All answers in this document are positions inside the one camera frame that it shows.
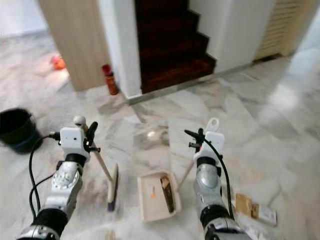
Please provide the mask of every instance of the wooden stair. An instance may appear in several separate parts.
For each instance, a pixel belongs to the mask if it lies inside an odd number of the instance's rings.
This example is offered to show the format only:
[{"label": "wooden stair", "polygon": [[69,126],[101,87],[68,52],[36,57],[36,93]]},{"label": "wooden stair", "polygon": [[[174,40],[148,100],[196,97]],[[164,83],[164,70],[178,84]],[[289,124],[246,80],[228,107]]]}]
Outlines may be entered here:
[{"label": "wooden stair", "polygon": [[197,32],[199,15],[188,0],[135,0],[142,93],[213,73],[209,38]]}]

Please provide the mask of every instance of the black cable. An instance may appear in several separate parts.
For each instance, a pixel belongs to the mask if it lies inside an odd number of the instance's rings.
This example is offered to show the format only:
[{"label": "black cable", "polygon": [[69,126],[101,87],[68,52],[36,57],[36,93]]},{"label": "black cable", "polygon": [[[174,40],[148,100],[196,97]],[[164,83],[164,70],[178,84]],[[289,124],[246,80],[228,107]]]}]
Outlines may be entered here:
[{"label": "black cable", "polygon": [[34,191],[37,189],[38,185],[39,184],[42,184],[44,181],[47,181],[48,179],[52,178],[54,174],[42,179],[40,182],[38,182],[35,187],[33,187],[30,191],[30,194],[29,194],[29,205],[30,205],[30,209],[31,209],[31,212],[32,212],[32,215],[33,215],[33,220],[36,219],[36,211],[35,211],[35,208],[34,208],[34,205],[32,203],[32,195],[34,193]]},{"label": "black cable", "polygon": [[34,178],[34,174],[32,172],[32,158],[34,156],[34,152],[36,150],[36,147],[41,143],[41,141],[45,138],[49,138],[49,135],[47,136],[43,136],[41,137],[38,141],[36,141],[36,143],[33,145],[32,147],[32,150],[31,150],[31,153],[30,153],[30,158],[29,158],[29,175],[30,175],[30,179],[31,179],[31,183],[32,183],[32,188],[34,188],[34,193],[35,193],[35,199],[36,199],[36,205],[37,205],[37,209],[38,211],[40,210],[41,208],[41,205],[40,205],[40,198],[39,198],[39,194],[38,194],[38,190],[37,190],[37,187],[36,187],[36,183],[35,183],[35,178]]},{"label": "black cable", "polygon": [[225,174],[225,180],[226,180],[226,190],[227,190],[229,214],[230,214],[230,217],[233,220],[235,220],[234,213],[233,213],[233,210],[232,210],[232,204],[231,204],[230,182],[229,182],[229,175],[228,175],[227,168],[226,168],[226,166],[224,164],[224,161],[222,160],[221,155],[218,153],[218,151],[215,149],[215,147],[207,139],[205,139],[204,137],[202,139],[214,151],[215,155],[217,156],[217,158],[219,159],[219,161],[220,161],[220,163],[222,165],[222,168],[223,168],[223,171],[224,171],[224,174]]}]

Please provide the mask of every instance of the dustpan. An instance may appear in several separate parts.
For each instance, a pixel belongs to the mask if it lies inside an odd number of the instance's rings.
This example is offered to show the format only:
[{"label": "dustpan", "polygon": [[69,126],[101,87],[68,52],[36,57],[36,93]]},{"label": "dustpan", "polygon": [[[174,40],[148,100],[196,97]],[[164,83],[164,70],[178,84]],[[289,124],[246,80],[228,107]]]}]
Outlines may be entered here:
[{"label": "dustpan", "polygon": [[[167,177],[173,198],[173,210],[169,209],[161,179]],[[151,171],[138,176],[140,213],[144,222],[170,218],[181,211],[178,184],[173,173],[165,170]]]}]

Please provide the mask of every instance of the red bottle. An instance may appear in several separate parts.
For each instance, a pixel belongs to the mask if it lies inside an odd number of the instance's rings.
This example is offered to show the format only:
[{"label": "red bottle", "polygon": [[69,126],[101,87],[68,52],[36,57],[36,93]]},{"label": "red bottle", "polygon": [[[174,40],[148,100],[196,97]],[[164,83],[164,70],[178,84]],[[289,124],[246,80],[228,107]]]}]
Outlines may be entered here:
[{"label": "red bottle", "polygon": [[116,95],[118,94],[119,90],[116,85],[114,73],[112,72],[112,69],[110,65],[106,64],[102,66],[102,71],[105,76],[105,82],[109,88],[109,92],[111,95]]}]

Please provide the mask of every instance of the bucket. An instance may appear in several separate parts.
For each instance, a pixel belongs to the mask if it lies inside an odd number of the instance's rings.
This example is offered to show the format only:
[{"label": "bucket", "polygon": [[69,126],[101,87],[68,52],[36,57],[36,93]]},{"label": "bucket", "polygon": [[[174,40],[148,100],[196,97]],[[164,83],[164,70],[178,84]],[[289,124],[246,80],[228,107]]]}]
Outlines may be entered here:
[{"label": "bucket", "polygon": [[31,117],[32,115],[22,108],[0,112],[0,140],[17,153],[30,153],[33,145],[41,138]]}]

